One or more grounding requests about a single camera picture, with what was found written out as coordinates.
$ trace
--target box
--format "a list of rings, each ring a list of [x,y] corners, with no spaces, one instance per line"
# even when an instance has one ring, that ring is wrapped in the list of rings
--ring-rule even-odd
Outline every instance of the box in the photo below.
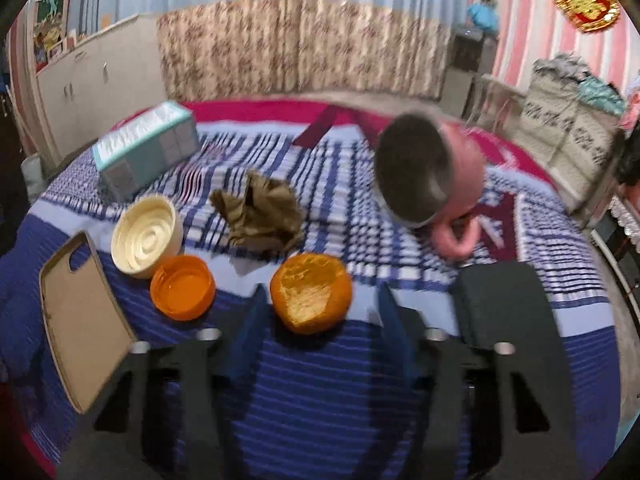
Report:
[[[172,101],[130,120],[92,147],[100,178],[118,202],[199,150],[191,111]]]

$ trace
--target mug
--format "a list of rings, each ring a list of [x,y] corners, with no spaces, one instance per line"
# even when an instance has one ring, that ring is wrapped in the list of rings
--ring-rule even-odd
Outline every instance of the mug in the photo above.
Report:
[[[374,154],[378,199],[392,218],[410,227],[431,224],[431,241],[444,258],[465,260],[481,235],[477,217],[460,240],[451,223],[482,196],[486,161],[476,142],[435,114],[396,117],[380,134]]]

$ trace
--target tablecloth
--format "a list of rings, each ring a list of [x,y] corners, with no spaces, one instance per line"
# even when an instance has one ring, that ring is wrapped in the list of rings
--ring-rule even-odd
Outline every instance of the tablecloth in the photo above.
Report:
[[[354,281],[347,320],[313,338],[292,336],[274,318],[252,370],[223,396],[230,460],[248,478],[395,478],[414,432],[419,398],[385,354],[375,286],[387,282],[404,306],[449,333],[458,328],[447,287],[458,266],[434,254],[427,239],[391,223],[373,200],[372,153],[348,113],[338,115],[315,149],[292,145],[324,110],[311,102],[186,104],[202,149],[143,193],[172,198],[184,221],[186,253],[202,257],[218,293],[199,320],[173,322],[154,307],[148,282],[119,273],[110,257],[124,205],[105,204],[90,152],[50,185],[24,220],[15,248],[0,259],[0,357],[34,441],[53,463],[68,444],[76,414],[66,399],[44,333],[38,273],[75,232],[86,230],[114,296],[140,339],[172,344],[216,313],[268,283],[284,258],[232,248],[225,223],[209,205],[216,188],[242,191],[248,168],[286,178],[306,213],[303,249],[335,254]],[[387,118],[367,114],[381,128]],[[465,264],[529,262],[545,287],[572,370],[577,450],[586,478],[610,458],[620,415],[620,375],[613,318],[586,241],[544,173],[524,152],[471,132],[492,164],[476,208],[492,226]],[[151,392],[145,452],[161,470],[184,467],[178,386]],[[470,454],[462,435],[458,476]]]

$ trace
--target striped wallpaper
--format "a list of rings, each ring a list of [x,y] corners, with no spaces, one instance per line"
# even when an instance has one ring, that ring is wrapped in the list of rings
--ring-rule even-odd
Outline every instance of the striped wallpaper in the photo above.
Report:
[[[533,62],[562,51],[580,54],[621,92],[640,69],[640,34],[624,10],[614,27],[596,34],[579,32],[552,0],[498,0],[498,15],[494,76],[508,84],[527,89]]]

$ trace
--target crumpled brown paper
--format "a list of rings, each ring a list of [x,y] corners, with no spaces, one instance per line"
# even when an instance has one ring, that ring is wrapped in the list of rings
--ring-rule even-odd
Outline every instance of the crumpled brown paper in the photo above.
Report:
[[[294,191],[283,180],[248,171],[243,198],[217,189],[209,200],[228,222],[232,245],[252,251],[289,251],[302,240],[302,212]]]

